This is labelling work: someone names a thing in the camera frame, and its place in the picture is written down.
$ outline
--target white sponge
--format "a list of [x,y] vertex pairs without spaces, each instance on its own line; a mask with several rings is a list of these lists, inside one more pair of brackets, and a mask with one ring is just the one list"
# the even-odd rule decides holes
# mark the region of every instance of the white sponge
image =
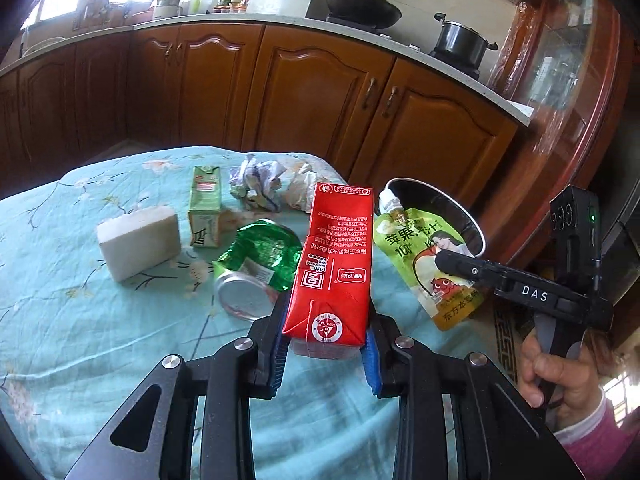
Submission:
[[167,206],[112,218],[98,225],[97,233],[104,261],[117,282],[180,254],[178,216]]

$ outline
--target pink sleeve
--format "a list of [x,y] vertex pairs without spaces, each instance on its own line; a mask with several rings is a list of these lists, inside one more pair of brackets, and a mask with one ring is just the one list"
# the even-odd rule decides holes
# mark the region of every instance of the pink sleeve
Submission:
[[638,434],[627,433],[616,425],[613,406],[606,400],[606,411],[598,425],[564,449],[582,471],[586,480],[603,480],[620,460]]

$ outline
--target tablecloth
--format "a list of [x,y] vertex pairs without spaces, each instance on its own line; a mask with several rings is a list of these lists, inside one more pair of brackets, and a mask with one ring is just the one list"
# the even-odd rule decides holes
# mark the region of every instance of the tablecloth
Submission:
[[[331,182],[343,182],[311,155],[255,155],[288,168],[284,187],[302,162]],[[250,324],[229,316],[212,294],[210,262],[231,243],[236,227],[267,217],[304,240],[307,214],[289,208],[279,214],[246,212],[229,194],[229,170],[243,159],[242,153],[208,146],[126,156],[0,202],[0,410],[47,479],[64,478],[162,357],[206,356],[246,334]],[[201,165],[220,166],[225,183],[228,232],[217,250],[188,245],[191,174]],[[182,253],[115,283],[95,227],[137,208],[165,204],[178,212]],[[440,332],[377,249],[371,293],[379,312],[436,352],[463,357],[486,349],[486,339],[470,322]],[[277,396],[252,400],[251,413],[261,480],[392,476],[398,401],[371,395],[359,359],[312,360],[290,352]],[[201,417],[202,406],[192,478],[198,478]]]

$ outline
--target kitchen counter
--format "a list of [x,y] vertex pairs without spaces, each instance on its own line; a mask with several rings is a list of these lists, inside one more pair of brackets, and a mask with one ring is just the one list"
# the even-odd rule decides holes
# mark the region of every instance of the kitchen counter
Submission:
[[248,22],[248,23],[272,23],[277,25],[290,25],[293,27],[303,27],[313,30],[328,32],[331,34],[337,34],[339,36],[352,38],[357,41],[369,43],[395,53],[398,56],[405,57],[412,61],[423,64],[455,81],[469,88],[470,90],[480,94],[485,99],[488,99],[497,107],[508,113],[511,117],[516,119],[523,126],[529,126],[530,118],[527,117],[522,111],[518,110],[513,104],[506,99],[500,97],[497,93],[493,92],[486,86],[482,85],[473,78],[466,74],[456,70],[455,68],[443,63],[424,52],[418,52],[413,48],[406,46],[397,41],[393,41],[387,38],[382,38],[369,32],[357,30],[351,27],[345,27],[343,25],[337,25],[336,23],[321,22],[318,20],[310,20],[308,18],[296,18],[292,16],[280,16],[276,14],[196,14],[194,16],[180,16],[178,18],[168,18],[166,20],[157,20],[154,22],[140,23],[139,25],[129,25],[127,27],[107,28],[105,30],[97,30],[95,32],[89,32],[87,34],[81,34],[74,38],[69,38],[65,41],[60,41],[50,46],[46,46],[29,56],[25,56],[2,70],[0,70],[0,77],[7,72],[19,67],[25,62],[36,59],[47,52],[51,52],[55,49],[73,44],[79,41],[96,38],[98,36],[105,36],[108,34],[117,34],[120,32],[127,32],[132,30],[142,30],[152,27],[162,27],[164,25],[180,25],[183,23],[197,23],[197,22]]

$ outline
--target person's arm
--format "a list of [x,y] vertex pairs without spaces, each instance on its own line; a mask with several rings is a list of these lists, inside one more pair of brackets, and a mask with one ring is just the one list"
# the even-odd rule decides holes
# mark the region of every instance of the person's arm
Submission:
[[587,480],[603,479],[624,455],[635,432],[617,427],[613,406],[598,386],[591,352],[583,345],[577,361],[544,354],[532,332],[522,343],[518,389],[534,408],[543,402],[534,384],[536,377],[564,386],[554,434]]

